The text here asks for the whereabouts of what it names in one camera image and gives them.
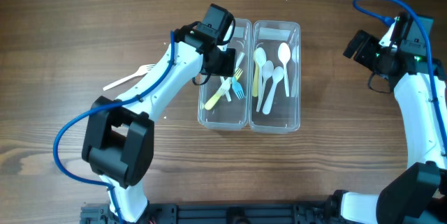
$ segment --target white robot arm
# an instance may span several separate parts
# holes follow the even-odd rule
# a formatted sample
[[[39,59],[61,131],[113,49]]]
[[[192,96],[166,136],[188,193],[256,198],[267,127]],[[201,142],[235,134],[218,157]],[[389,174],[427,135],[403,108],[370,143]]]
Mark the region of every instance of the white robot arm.
[[[356,44],[359,43],[359,40],[356,41],[353,39],[345,52],[345,56],[352,56],[350,54],[352,51],[349,51],[349,48],[357,47],[357,55],[354,59],[390,82],[390,88],[394,91],[404,120],[408,148],[407,169],[411,169],[411,171],[407,170],[407,174],[417,170],[418,166],[422,164],[430,164],[436,168],[445,170],[447,166],[446,149],[443,145],[437,115],[434,110],[430,80],[427,74],[427,64],[424,62],[424,57],[418,56],[417,52],[412,52],[414,49],[408,48],[408,45],[413,45],[416,51],[418,51],[419,46],[422,49],[419,52],[423,52],[425,51],[425,47],[423,47],[425,44],[424,42],[420,42],[419,38],[414,38],[415,33],[411,31],[413,28],[411,28],[410,21],[401,21],[401,19],[405,19],[404,14],[400,14],[395,19],[396,22],[389,28],[388,32],[380,40],[380,43],[378,43],[376,38],[371,37],[364,31],[359,31],[356,36],[363,41],[362,46],[357,47]],[[427,17],[423,19],[426,24],[425,29],[429,33],[432,20]],[[396,38],[397,35],[402,35],[403,33],[405,33],[404,38]],[[365,61],[368,58],[368,54],[372,53],[371,51],[374,49],[373,45],[380,45],[380,49],[377,53],[375,52],[376,56],[374,56],[372,62]],[[398,59],[400,66],[391,68],[390,66],[397,64],[394,62],[394,59]],[[439,107],[441,109],[441,115],[445,119],[447,117],[446,99],[444,98],[446,91],[444,80],[446,77],[440,61],[435,59],[433,62],[435,65],[435,73],[437,74],[434,77],[434,81],[439,96]],[[405,190],[410,194],[412,193],[410,192],[411,190],[416,191],[421,190],[421,188],[414,186],[413,188],[405,188]],[[381,195],[386,195],[388,191],[386,188],[382,191]],[[378,211],[379,202],[379,195],[363,195],[347,192],[343,194],[340,214],[346,220],[365,224],[377,224],[377,216],[380,212]],[[390,223],[395,221],[393,217],[389,218]]]
[[[176,30],[175,43],[169,45],[150,73],[117,97],[121,101],[137,97],[137,101],[90,116],[82,158],[102,181],[114,186],[115,202],[123,221],[142,223],[148,207],[141,179],[154,155],[154,124],[165,107],[198,74],[233,76],[235,50],[226,49],[226,43],[234,28],[234,17],[212,4],[203,22]],[[174,57],[171,47],[175,48]],[[168,74],[161,78],[169,66]],[[100,97],[93,107],[108,103],[112,101]],[[127,136],[112,131],[111,126],[129,127]],[[110,210],[115,213],[110,191],[109,197]]]

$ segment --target wooden table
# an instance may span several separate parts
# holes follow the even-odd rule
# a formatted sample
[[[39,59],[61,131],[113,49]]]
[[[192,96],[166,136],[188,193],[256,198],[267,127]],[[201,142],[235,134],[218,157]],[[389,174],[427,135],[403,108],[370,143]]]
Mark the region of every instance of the wooden table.
[[[445,62],[445,0],[405,1],[435,17],[433,53]],[[341,188],[379,193],[405,170],[404,127],[393,95],[370,91],[369,71],[342,55],[357,30],[378,37],[387,30],[351,2],[0,0],[0,223],[77,223],[85,203],[108,201],[105,188],[57,169],[55,135],[101,94],[127,90],[131,84],[101,88],[156,63],[169,31],[201,20],[210,3],[252,22],[300,24],[301,127],[288,135],[208,130],[197,122],[198,87],[187,84],[156,125],[144,178],[151,202],[320,200]],[[400,11],[364,4],[389,16]],[[86,123],[67,132],[60,155],[70,171],[94,179],[80,158]]]

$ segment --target spoon bowl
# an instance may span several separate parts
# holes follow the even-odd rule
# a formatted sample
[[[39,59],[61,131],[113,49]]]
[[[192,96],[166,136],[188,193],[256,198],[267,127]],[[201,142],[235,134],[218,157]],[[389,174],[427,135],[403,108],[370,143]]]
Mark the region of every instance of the spoon bowl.
[[[253,97],[257,97],[258,96],[258,88],[259,88],[259,84],[258,84],[258,81],[259,81],[259,64],[258,64],[258,60],[257,59],[261,60],[261,63],[262,63],[262,60],[264,58],[265,59],[267,58],[267,56],[265,55],[264,49],[261,48],[261,47],[257,48],[254,51],[254,63],[255,63],[256,69],[254,71],[254,77],[253,77],[253,88],[251,89],[251,95]]]
[[[263,48],[259,47],[254,51],[254,61],[256,61],[259,66],[263,66],[265,64],[267,61],[267,54]]]
[[[273,71],[273,84],[272,84],[272,88],[270,89],[270,92],[268,93],[267,99],[265,100],[265,104],[263,107],[263,114],[269,114],[270,110],[272,109],[272,104],[273,104],[273,97],[274,97],[274,92],[277,89],[277,85],[279,83],[279,81],[282,80],[282,78],[284,77],[284,69],[282,67],[276,67]]]
[[[284,66],[284,88],[286,90],[286,96],[288,97],[288,77],[287,77],[287,63],[291,59],[291,49],[287,43],[282,43],[278,49],[278,58]]]
[[[273,69],[273,63],[270,60],[266,61],[263,67],[263,77],[265,80],[273,76]]]

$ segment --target blue fork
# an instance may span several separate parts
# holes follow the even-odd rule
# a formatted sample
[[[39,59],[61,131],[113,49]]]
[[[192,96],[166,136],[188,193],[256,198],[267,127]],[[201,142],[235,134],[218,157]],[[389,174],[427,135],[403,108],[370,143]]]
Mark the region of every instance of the blue fork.
[[[236,74],[231,78],[231,88],[233,89],[238,99],[245,98],[244,89],[242,88],[242,85],[240,85],[240,83],[237,81],[241,74],[242,70],[238,68],[236,70]]]

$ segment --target blue cable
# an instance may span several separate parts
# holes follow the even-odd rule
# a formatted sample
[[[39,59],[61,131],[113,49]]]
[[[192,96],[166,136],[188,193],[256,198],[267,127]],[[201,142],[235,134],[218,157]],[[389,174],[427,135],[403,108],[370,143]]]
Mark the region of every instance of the blue cable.
[[[365,10],[357,5],[358,0],[353,0],[354,8],[359,10],[362,13],[365,13],[367,15],[371,15],[372,17],[375,17],[379,20],[381,20],[384,24],[387,24],[390,26],[394,19],[391,17],[384,17],[382,15],[377,15],[376,13],[370,12],[368,10]],[[439,107],[439,100],[436,90],[436,84],[434,83],[434,73],[433,73],[433,66],[432,66],[432,45],[430,44],[430,39],[428,38],[427,32],[424,29],[424,26],[422,25],[422,22],[420,22],[418,15],[411,9],[410,6],[408,6],[406,3],[400,0],[386,0],[391,1],[393,3],[396,3],[397,5],[403,7],[405,11],[410,14],[410,16],[414,19],[414,22],[418,25],[418,28],[420,29],[420,32],[422,33],[422,37],[424,38],[425,44],[427,45],[427,67],[428,67],[428,76],[430,78],[430,88],[432,90],[432,102],[434,106],[434,112],[436,114],[436,117],[438,119],[439,124],[439,131],[441,132],[441,138],[442,142],[444,144],[444,153],[447,151],[447,134],[446,134],[446,128],[444,126],[444,121],[442,119],[441,115],[441,108]]]
[[[86,111],[84,113],[82,113],[81,115],[77,116],[76,118],[72,119],[70,122],[68,122],[64,127],[62,127],[62,129],[59,131],[59,133],[57,133],[56,138],[54,139],[54,144],[53,144],[53,158],[54,161],[57,165],[57,167],[61,170],[61,172],[63,172],[66,176],[83,182],[83,183],[87,183],[87,184],[92,184],[92,185],[98,185],[98,186],[107,186],[108,190],[110,191],[110,196],[112,198],[112,203],[115,206],[115,211],[117,212],[118,215],[118,219],[119,219],[119,223],[120,224],[124,224],[122,215],[121,215],[121,211],[119,210],[119,206],[118,206],[118,202],[117,202],[117,198],[114,192],[114,186],[112,184],[109,183],[105,183],[103,181],[94,181],[91,179],[85,179],[79,176],[76,176],[74,174],[72,174],[71,172],[69,172],[61,163],[61,160],[59,158],[59,153],[58,153],[58,147],[59,147],[59,143],[61,141],[62,135],[74,124],[76,124],[77,122],[79,122],[81,119],[84,119],[88,116],[91,116],[93,114],[96,114],[100,111],[104,111],[104,110],[110,110],[116,107],[121,107],[123,105],[128,105],[130,103],[134,103],[136,101],[139,100],[139,98],[142,98],[144,96],[146,96],[147,94],[149,94],[151,91],[153,91],[164,79],[165,77],[168,75],[170,69],[173,67],[173,63],[175,60],[175,40],[174,40],[174,32],[170,32],[170,61],[168,64],[168,67],[166,68],[165,72],[163,73],[163,75],[151,86],[149,87],[147,90],[145,90],[144,92],[142,92],[139,96],[135,96],[134,98],[122,101],[122,102],[116,102],[116,103],[111,103],[108,105],[103,105],[100,107],[96,107],[93,108],[89,111]]]

